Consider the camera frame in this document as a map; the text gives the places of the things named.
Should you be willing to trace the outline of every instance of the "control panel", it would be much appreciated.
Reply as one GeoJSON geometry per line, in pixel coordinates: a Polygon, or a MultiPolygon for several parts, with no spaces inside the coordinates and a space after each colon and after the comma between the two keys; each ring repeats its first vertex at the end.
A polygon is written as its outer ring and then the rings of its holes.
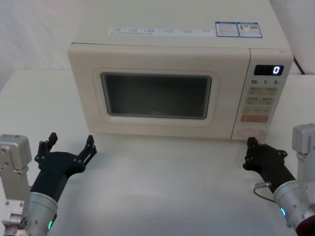
{"type": "Polygon", "coordinates": [[[251,49],[247,71],[232,139],[263,137],[278,105],[286,78],[291,68],[292,56],[275,50],[269,59],[260,49],[251,49]]]}

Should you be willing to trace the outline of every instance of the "power cord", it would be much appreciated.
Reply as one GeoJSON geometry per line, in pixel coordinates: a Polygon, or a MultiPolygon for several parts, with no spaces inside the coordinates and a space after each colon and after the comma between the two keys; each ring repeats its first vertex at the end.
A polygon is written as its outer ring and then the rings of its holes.
{"type": "Polygon", "coordinates": [[[263,197],[263,196],[261,196],[260,194],[258,194],[258,193],[256,192],[256,190],[259,189],[259,188],[267,188],[267,187],[269,187],[269,186],[271,186],[271,183],[270,183],[270,182],[257,183],[257,184],[255,184],[255,188],[253,189],[253,192],[254,192],[254,194],[256,194],[258,197],[260,197],[260,198],[262,198],[262,199],[265,199],[265,200],[267,200],[267,201],[276,203],[276,201],[274,201],[274,200],[272,200],[272,199],[270,199],[270,198],[263,197]]]}
{"type": "Polygon", "coordinates": [[[297,59],[296,59],[295,57],[293,57],[293,59],[294,59],[294,62],[295,62],[295,64],[296,64],[297,68],[299,68],[301,74],[302,74],[302,75],[305,75],[305,72],[304,72],[304,70],[302,69],[302,67],[300,66],[300,64],[299,64],[299,62],[297,61],[297,59]]]}

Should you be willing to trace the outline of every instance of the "white wall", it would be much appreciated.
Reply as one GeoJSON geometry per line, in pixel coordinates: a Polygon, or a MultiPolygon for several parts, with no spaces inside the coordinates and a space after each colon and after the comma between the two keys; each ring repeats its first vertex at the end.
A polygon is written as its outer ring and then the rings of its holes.
{"type": "MultiPolygon", "coordinates": [[[[0,89],[17,68],[69,69],[67,49],[90,2],[0,1],[0,89]]],[[[315,73],[315,0],[271,2],[295,56],[315,73]]]]}
{"type": "Polygon", "coordinates": [[[293,54],[315,74],[315,0],[270,0],[293,54]]]}
{"type": "Polygon", "coordinates": [[[67,49],[90,0],[1,0],[0,89],[17,68],[70,68],[67,49]]]}

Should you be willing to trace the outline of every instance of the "number display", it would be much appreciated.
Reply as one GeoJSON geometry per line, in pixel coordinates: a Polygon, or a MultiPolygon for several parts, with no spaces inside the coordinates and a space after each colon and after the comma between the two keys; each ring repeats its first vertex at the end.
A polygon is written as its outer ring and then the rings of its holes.
{"type": "Polygon", "coordinates": [[[254,75],[280,76],[283,70],[283,65],[256,65],[254,75]]]}
{"type": "Polygon", "coordinates": [[[279,73],[279,71],[280,71],[280,66],[275,66],[275,68],[274,68],[274,75],[276,75],[276,74],[278,74],[279,73]]]}

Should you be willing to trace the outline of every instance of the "label sticker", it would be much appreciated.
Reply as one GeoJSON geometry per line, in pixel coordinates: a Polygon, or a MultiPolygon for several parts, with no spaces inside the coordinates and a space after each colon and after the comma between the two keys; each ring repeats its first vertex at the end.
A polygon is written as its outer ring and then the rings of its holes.
{"type": "Polygon", "coordinates": [[[236,22],[216,21],[216,30],[217,37],[239,37],[236,22]]]}
{"type": "Polygon", "coordinates": [[[213,29],[170,29],[170,28],[110,28],[109,34],[139,36],[179,36],[179,37],[214,37],[213,29]]]}
{"type": "Polygon", "coordinates": [[[262,38],[257,22],[237,22],[237,29],[241,38],[262,38]]]}

